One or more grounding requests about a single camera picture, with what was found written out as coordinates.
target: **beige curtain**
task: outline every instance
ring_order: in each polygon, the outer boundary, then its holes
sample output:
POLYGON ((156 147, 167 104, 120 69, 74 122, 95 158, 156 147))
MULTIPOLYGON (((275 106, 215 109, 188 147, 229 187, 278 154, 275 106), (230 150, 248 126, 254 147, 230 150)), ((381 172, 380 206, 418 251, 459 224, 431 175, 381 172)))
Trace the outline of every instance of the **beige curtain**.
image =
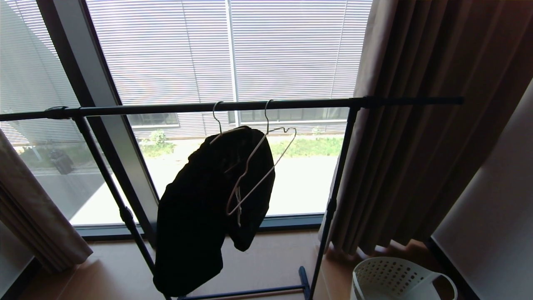
POLYGON ((533 77, 532 14, 533 1, 373 2, 355 96, 465 103, 358 113, 328 236, 336 250, 432 234, 533 77))
POLYGON ((0 220, 51 272, 92 253, 0 131, 0 220))

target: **garment rack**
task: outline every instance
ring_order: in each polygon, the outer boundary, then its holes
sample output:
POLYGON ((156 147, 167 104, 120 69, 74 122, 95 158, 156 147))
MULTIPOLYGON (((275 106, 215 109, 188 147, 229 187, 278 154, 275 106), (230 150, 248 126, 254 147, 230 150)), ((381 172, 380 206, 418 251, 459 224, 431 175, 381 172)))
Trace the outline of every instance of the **garment rack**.
MULTIPOLYGON (((289 108, 329 108, 329 107, 348 107, 348 119, 346 122, 346 130, 344 132, 344 140, 341 147, 341 153, 338 159, 338 166, 336 168, 332 191, 329 197, 329 202, 325 212, 325 222, 321 237, 320 247, 318 250, 318 257, 314 274, 309 285, 305 268, 301 266, 298 270, 300 275, 300 285, 284 286, 267 289, 238 291, 224 294, 212 294, 203 296, 179 297, 179 300, 200 300, 200 299, 215 299, 225 297, 237 297, 246 295, 268 294, 272 292, 301 290, 304 294, 305 300, 312 300, 314 291, 317 286, 318 274, 322 263, 322 257, 327 243, 327 233, 331 226, 333 214, 337 209, 337 193, 341 181, 341 175, 344 170, 344 163, 348 153, 348 145, 352 135, 353 125, 356 121, 356 114, 361 108, 377 108, 384 106, 396 105, 458 105, 463 103, 462 97, 418 97, 418 98, 380 98, 380 97, 362 97, 362 98, 345 98, 345 99, 317 99, 317 100, 292 100, 292 101, 271 101, 268 103, 267 109, 289 109, 289 108)), ((26 112, 26 113, 12 113, 1 114, 0 121, 18 121, 29 119, 73 119, 83 138, 87 142, 87 146, 94 157, 94 160, 104 177, 106 184, 117 203, 120 211, 120 217, 124 221, 128 230, 132 233, 135 243, 150 268, 152 274, 154 273, 154 262, 144 244, 141 234, 137 231, 133 215, 124 204, 120 197, 117 186, 113 182, 111 174, 106 167, 106 164, 100 155, 96 142, 91 136, 89 126, 87 125, 86 117, 106 116, 106 115, 129 115, 129 114, 154 114, 154 113, 187 113, 187 112, 211 112, 230 111, 230 110, 263 110, 267 101, 244 101, 244 102, 220 102, 220 103, 194 103, 194 104, 169 104, 169 105, 135 105, 135 106, 113 106, 113 107, 80 107, 68 108, 66 106, 52 107, 43 112, 26 112)))

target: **black jacket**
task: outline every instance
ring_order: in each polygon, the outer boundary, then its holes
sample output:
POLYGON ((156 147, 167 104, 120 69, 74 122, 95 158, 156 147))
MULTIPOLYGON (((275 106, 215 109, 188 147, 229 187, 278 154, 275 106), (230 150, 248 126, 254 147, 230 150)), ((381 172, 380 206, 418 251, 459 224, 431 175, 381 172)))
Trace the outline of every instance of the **black jacket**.
MULTIPOLYGON (((220 249, 226 234, 241 251, 252 244, 269 208, 274 171, 242 204, 241 227, 237 212, 226 216, 225 208, 237 179, 244 173, 247 158, 263 135, 242 127, 225 133, 212 145, 209 143, 217 135, 208 137, 167 185, 157 215, 154 274, 154 284, 163 294, 186 295, 220 273, 220 249)), ((273 165, 265 139, 240 182, 241 196, 247 195, 273 165)), ((230 211, 236 203, 234 196, 230 211)))

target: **white plastic basket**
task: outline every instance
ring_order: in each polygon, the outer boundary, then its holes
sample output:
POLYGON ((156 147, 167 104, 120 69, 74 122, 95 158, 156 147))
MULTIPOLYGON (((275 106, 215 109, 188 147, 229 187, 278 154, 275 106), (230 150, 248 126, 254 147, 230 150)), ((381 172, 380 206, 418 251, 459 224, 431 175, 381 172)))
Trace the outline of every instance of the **white plastic basket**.
POLYGON ((375 257, 362 261, 353 270, 350 300, 434 300, 441 299, 432 282, 443 276, 454 289, 450 277, 432 272, 408 260, 375 257))

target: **brown curtain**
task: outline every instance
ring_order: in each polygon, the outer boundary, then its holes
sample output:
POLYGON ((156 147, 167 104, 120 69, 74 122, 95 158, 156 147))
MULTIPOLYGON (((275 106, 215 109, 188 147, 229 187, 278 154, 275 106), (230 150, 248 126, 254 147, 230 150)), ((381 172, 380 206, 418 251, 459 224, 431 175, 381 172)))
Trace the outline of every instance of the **brown curtain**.
POLYGON ((533 1, 373 2, 355 96, 465 103, 358 113, 328 236, 336 250, 433 233, 533 77, 532 14, 533 1))
POLYGON ((51 272, 93 252, 46 194, 0 131, 0 220, 51 272))

